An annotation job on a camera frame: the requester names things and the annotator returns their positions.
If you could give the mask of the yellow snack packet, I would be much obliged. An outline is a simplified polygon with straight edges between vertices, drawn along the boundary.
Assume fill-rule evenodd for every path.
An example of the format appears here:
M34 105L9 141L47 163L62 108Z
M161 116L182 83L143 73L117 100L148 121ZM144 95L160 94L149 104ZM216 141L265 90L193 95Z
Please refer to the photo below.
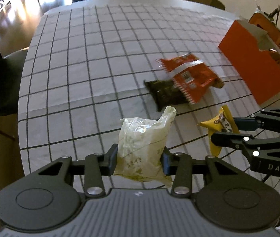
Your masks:
M210 152L211 155L216 157L219 156L222 146L216 146L211 141L212 135L219 132L227 132L234 134L240 133L227 105L221 106L218 115L216 115L210 120L200 122L199 126L205 127L208 130Z

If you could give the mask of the pale white-green snack bag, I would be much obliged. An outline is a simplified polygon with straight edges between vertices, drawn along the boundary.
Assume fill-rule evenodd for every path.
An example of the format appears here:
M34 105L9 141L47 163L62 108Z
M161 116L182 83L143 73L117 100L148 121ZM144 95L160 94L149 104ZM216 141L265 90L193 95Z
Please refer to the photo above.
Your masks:
M166 146L176 109L167 106L158 120L123 118L119 132L115 174L139 182L159 181L172 185L160 157Z

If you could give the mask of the red cardboard box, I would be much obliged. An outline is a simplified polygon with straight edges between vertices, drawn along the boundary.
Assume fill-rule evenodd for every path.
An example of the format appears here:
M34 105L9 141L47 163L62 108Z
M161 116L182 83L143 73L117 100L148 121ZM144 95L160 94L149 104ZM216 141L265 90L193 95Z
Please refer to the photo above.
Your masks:
M268 50L280 48L267 31L244 20L235 20L219 44L219 49L231 62L261 105L280 92L280 68Z

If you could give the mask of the dark red snack bag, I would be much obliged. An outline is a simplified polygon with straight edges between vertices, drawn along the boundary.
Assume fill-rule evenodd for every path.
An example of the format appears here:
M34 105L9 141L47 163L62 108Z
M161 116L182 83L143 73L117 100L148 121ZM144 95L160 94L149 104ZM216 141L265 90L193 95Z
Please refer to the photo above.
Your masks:
M280 53L275 49L269 49L268 50L270 57L275 61L275 63L280 68Z

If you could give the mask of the dark seaweed snack pack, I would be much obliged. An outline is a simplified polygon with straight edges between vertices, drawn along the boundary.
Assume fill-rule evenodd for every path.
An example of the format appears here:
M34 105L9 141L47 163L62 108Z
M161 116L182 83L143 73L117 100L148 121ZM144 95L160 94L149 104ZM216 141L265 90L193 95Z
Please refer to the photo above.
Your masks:
M144 80L143 83L151 94L159 112L166 106L188 103L186 97L172 80Z

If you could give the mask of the bright red snack bag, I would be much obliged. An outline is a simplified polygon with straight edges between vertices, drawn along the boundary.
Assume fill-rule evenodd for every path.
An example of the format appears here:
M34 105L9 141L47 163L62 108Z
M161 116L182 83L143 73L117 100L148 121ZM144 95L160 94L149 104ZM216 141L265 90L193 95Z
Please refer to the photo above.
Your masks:
M224 87L221 78L194 54L159 59L158 62L190 104L198 103L210 87Z

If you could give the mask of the checkered tablecloth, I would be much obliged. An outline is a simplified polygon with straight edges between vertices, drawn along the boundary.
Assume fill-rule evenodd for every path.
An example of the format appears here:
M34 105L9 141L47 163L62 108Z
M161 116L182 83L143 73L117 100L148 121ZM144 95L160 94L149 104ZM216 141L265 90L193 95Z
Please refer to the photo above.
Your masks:
M210 154L207 130L222 105L235 117L259 112L218 45L235 15L181 0L85 0L46 12L34 33L19 92L18 134L29 174L63 156L103 153L122 118L161 116L144 83L164 80L161 58L193 53L223 80L197 104L181 104L167 139L172 152Z

